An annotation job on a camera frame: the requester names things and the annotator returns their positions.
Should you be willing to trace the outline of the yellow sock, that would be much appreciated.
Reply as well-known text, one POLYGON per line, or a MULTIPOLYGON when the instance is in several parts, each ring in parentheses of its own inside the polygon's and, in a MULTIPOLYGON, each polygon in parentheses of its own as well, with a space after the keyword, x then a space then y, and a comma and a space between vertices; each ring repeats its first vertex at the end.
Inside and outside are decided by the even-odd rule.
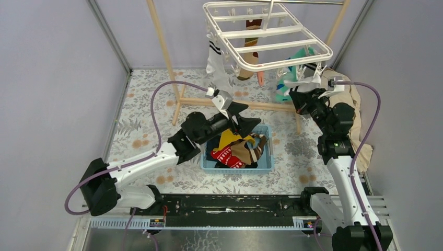
POLYGON ((211 150, 212 152, 218 152, 223 150, 227 146, 232 146, 235 144, 239 144, 241 142, 246 142, 249 143, 250 145, 254 145, 255 138, 253 138, 251 134, 242 138, 239 134, 234 134, 228 129, 221 133, 218 147, 214 147, 211 150))

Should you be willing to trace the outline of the red white dotted sock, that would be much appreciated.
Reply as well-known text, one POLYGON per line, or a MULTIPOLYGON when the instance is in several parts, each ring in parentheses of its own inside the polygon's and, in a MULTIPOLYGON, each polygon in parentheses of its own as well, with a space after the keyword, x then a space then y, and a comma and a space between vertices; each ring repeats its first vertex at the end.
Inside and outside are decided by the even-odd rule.
POLYGON ((216 160, 216 168, 245 168, 246 164, 232 154, 230 146, 225 146, 221 150, 211 151, 211 157, 216 160))

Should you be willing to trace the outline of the white plastic clip hanger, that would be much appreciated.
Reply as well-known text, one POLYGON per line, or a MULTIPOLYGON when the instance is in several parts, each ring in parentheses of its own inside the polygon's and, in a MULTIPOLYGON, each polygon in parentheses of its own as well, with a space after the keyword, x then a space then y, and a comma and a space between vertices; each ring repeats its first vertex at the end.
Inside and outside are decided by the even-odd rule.
POLYGON ((252 72, 267 71, 293 65, 328 61, 333 56, 332 49, 314 33, 307 29, 281 1, 214 1, 203 4, 207 27, 219 44, 232 56, 237 65, 252 72), (258 29, 224 31, 221 22, 262 20, 258 29), (232 39, 267 38, 291 36, 288 42, 274 42, 264 45, 235 47, 232 39), (305 58, 271 61, 267 63, 249 63, 247 53, 293 49, 315 45, 320 53, 305 58))

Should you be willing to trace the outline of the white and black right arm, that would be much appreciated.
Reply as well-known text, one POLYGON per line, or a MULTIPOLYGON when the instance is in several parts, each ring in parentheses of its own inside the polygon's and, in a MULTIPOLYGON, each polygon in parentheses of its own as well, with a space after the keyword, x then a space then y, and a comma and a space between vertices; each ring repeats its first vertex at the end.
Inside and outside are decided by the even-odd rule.
POLYGON ((291 90, 289 95, 297 112, 309 115, 322 132, 318 152, 333 177, 341 206, 329 194, 316 192, 300 200, 300 210, 306 215, 318 214, 322 230, 332 236, 333 250, 388 250, 393 232, 381 224, 369 203, 348 136, 355 110, 343 102, 331 107, 324 92, 322 88, 307 93, 291 90))

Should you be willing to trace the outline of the brown tan sock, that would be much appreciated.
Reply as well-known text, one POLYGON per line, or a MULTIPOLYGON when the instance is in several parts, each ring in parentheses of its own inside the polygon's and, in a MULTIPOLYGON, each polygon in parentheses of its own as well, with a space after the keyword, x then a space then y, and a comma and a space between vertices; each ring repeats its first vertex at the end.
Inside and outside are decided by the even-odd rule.
POLYGON ((233 144, 230 149, 233 156, 239 158, 240 161, 246 165, 251 165, 258 161, 257 155, 254 149, 250 149, 246 140, 239 140, 233 144))

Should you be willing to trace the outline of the brown white striped sock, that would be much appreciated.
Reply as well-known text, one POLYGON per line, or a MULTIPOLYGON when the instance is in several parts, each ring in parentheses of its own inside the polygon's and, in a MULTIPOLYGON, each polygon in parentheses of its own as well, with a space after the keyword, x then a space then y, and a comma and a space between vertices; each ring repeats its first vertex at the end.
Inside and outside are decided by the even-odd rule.
POLYGON ((250 162, 256 163, 263 154, 264 148, 267 144, 267 137, 264 134, 251 134, 254 139, 258 140, 258 143, 253 148, 249 149, 250 162))

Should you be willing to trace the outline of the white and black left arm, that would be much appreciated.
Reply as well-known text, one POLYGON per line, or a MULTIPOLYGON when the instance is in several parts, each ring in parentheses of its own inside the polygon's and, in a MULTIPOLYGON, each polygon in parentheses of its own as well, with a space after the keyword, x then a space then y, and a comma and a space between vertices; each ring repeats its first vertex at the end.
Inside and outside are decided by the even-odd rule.
POLYGON ((115 207, 144 209, 155 215, 162 208, 160 192, 153 185, 131 187, 130 183, 158 168, 172 167, 200 154, 200 146, 226 130, 247 136, 261 123, 260 118, 245 118, 240 113, 248 105, 233 102, 227 114, 221 112, 206 118, 201 112, 188 114, 180 130, 153 149, 132 158, 105 163, 97 158, 90 162, 79 188, 87 205, 87 213, 103 215, 115 207))

